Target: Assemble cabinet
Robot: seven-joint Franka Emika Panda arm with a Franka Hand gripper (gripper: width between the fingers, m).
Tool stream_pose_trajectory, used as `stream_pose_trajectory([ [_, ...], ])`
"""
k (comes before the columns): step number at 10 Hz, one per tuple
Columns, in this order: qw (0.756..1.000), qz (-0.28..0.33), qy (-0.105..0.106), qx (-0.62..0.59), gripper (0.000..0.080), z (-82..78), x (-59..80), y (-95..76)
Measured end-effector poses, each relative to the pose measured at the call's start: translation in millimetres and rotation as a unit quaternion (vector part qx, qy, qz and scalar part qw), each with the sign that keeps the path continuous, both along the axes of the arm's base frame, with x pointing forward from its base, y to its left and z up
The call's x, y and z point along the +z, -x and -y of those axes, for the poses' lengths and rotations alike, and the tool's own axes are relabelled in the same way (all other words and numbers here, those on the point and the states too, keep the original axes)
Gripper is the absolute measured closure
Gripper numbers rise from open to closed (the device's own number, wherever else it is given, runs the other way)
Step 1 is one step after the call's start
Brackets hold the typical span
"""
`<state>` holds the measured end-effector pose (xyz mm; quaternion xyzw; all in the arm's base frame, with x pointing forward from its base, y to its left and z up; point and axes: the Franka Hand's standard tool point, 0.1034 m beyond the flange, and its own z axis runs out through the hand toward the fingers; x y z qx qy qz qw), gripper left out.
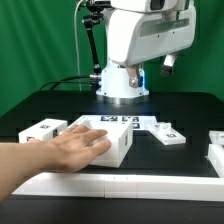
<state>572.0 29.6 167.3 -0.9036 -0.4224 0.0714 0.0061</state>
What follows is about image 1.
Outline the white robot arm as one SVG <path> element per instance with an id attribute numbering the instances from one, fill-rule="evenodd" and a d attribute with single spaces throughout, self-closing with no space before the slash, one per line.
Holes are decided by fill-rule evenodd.
<path id="1" fill-rule="evenodd" d="M 178 52 L 195 36 L 194 0 L 111 0 L 104 13 L 107 65 L 101 73 L 97 99 L 113 104 L 144 101 L 142 64 L 163 57 L 161 74 L 173 73 Z"/>

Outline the person's bare hand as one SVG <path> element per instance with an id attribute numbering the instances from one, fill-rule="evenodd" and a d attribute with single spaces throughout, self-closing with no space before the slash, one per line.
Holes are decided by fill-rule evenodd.
<path id="1" fill-rule="evenodd" d="M 109 140 L 100 140 L 105 130 L 73 126 L 49 142 L 49 169 L 59 172 L 76 172 L 89 165 L 97 156 L 111 148 Z"/>

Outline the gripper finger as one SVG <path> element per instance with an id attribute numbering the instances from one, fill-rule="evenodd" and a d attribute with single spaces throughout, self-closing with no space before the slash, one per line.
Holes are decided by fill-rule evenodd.
<path id="1" fill-rule="evenodd" d="M 135 67 L 127 67 L 127 74 L 129 76 L 129 86 L 132 88 L 138 88 L 138 75 L 137 69 Z"/>
<path id="2" fill-rule="evenodd" d="M 167 54 L 164 63 L 161 65 L 161 75 L 162 76 L 171 76 L 173 74 L 174 65 L 176 62 L 178 54 L 170 53 Z"/>

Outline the person's forearm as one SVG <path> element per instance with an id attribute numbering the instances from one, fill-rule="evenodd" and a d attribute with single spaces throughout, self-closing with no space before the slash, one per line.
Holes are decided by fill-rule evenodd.
<path id="1" fill-rule="evenodd" d="M 0 204 L 30 178 L 57 167 L 51 142 L 0 143 Z"/>

